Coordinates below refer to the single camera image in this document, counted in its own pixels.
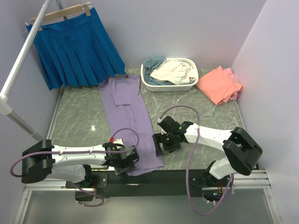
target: floor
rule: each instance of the floor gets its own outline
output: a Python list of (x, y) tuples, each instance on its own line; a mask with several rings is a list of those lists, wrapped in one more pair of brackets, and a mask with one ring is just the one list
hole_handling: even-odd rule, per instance
[[(207, 217), (186, 196), (112, 197), (96, 208), (76, 204), (71, 191), (34, 191), (31, 198), (25, 224), (273, 224), (262, 189), (235, 190)], [(202, 198), (193, 201), (201, 212), (213, 208)]]
[[(199, 76), (209, 70), (199, 70)], [(148, 108), (154, 131), (160, 132), (157, 119), (161, 113), (174, 105), (188, 105), (198, 110), (200, 125), (217, 129), (244, 127), (236, 101), (215, 106), (197, 87), (183, 92), (150, 92), (141, 85), (141, 93)], [(169, 112), (176, 121), (196, 121), (195, 113), (187, 109), (173, 109)], [(68, 87), (60, 101), (54, 124), (52, 143), (65, 147), (88, 147), (107, 142), (110, 131), (98, 88)], [(182, 144), (182, 148), (163, 156), (163, 169), (185, 169), (192, 144)], [(214, 160), (224, 157), (224, 153), (208, 146), (199, 145), (193, 155), (191, 168), (202, 169)]]

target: gray marble table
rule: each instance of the gray marble table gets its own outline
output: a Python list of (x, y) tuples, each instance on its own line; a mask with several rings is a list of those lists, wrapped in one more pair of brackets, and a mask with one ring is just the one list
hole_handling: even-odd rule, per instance
[[(203, 76), (208, 70), (199, 70)], [(149, 111), (154, 131), (160, 132), (157, 119), (162, 112), (174, 105), (188, 105), (198, 110), (200, 125), (217, 129), (244, 127), (236, 101), (215, 106), (197, 87), (183, 92), (150, 92), (141, 85), (141, 93)], [(179, 123), (196, 122), (196, 115), (188, 109), (176, 108), (169, 111)], [(52, 143), (66, 147), (88, 147), (107, 142), (110, 138), (105, 110), (97, 87), (68, 87), (60, 101), (54, 124)], [(163, 156), (163, 169), (185, 169), (192, 144), (182, 143), (182, 148)], [(191, 168), (204, 169), (212, 161), (224, 157), (215, 148), (198, 144), (193, 155)]]

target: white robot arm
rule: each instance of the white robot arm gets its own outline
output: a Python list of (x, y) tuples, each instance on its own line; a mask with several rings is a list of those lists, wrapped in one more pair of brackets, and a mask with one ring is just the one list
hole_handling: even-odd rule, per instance
[(250, 175), (263, 153), (259, 145), (240, 127), (234, 130), (219, 130), (188, 121), (179, 124), (170, 116), (165, 117), (158, 125), (162, 132), (153, 135), (157, 154), (162, 153), (160, 143), (164, 151), (168, 152), (178, 150), (181, 142), (195, 143), (198, 129), (200, 144), (223, 151), (226, 157), (212, 162), (207, 169), (217, 180), (233, 173)]
[(62, 147), (52, 145), (51, 140), (43, 140), (22, 155), (47, 151), (52, 153), (31, 156), (22, 161), (22, 183), (53, 178), (88, 186), (94, 180), (90, 165), (102, 169), (114, 167), (118, 175), (132, 169), (139, 160), (136, 149), (124, 147), (122, 139), (93, 147)]

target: pleated skirt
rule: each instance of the pleated skirt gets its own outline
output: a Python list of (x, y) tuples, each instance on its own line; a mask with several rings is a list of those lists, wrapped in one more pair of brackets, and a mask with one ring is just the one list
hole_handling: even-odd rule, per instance
[(96, 10), (91, 16), (42, 26), (34, 44), (49, 89), (98, 85), (107, 77), (125, 74), (125, 64)]

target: purple shirt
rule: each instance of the purple shirt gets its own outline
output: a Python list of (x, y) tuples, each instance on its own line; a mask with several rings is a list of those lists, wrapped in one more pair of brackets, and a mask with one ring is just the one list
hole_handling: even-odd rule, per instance
[[(140, 76), (112, 77), (99, 84), (99, 91), (107, 115), (111, 134), (129, 127), (140, 138), (137, 151), (139, 161), (128, 175), (137, 176), (164, 167), (162, 157), (156, 156), (152, 138), (154, 134), (148, 110), (140, 93)], [(115, 139), (122, 138), (125, 146), (136, 144), (135, 135), (124, 130), (116, 134)]]

